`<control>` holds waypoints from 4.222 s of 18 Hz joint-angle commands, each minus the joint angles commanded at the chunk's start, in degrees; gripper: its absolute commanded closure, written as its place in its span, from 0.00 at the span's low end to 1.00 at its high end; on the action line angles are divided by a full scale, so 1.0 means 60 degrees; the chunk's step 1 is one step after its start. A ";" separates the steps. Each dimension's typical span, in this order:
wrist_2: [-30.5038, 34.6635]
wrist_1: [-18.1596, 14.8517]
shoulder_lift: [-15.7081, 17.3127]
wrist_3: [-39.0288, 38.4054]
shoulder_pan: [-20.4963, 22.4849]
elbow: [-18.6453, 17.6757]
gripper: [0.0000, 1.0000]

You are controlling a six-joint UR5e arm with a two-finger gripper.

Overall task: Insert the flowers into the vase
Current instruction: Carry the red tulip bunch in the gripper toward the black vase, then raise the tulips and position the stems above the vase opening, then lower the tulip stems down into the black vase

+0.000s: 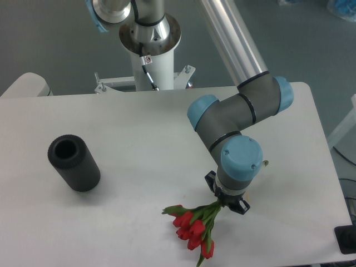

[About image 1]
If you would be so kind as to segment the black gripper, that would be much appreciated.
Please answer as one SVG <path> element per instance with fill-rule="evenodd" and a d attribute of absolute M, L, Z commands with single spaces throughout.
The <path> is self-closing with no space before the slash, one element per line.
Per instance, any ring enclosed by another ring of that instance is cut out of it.
<path fill-rule="evenodd" d="M 224 203 L 232 212 L 237 214 L 245 214 L 250 209 L 250 205 L 243 199 L 243 194 L 240 195 L 228 195 L 222 191 L 221 188 L 216 187 L 216 172 L 210 171 L 205 176 L 205 181 L 214 195 Z"/>

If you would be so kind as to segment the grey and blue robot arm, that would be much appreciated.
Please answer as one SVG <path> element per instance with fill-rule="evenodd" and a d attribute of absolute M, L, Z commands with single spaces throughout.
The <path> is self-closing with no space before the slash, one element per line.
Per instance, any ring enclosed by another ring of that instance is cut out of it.
<path fill-rule="evenodd" d="M 100 32 L 103 23 L 120 24 L 119 38 L 131 56 L 137 91 L 185 88 L 190 66 L 174 73 L 174 49 L 181 29 L 165 12 L 164 1 L 87 1 Z M 206 175 L 210 190 L 231 211 L 244 214 L 243 195 L 261 168 L 260 145 L 242 130 L 286 110 L 294 99 L 290 83 L 272 76 L 233 1 L 197 1 L 212 39 L 238 92 L 223 101 L 213 95 L 195 100 L 187 116 L 217 170 Z"/>

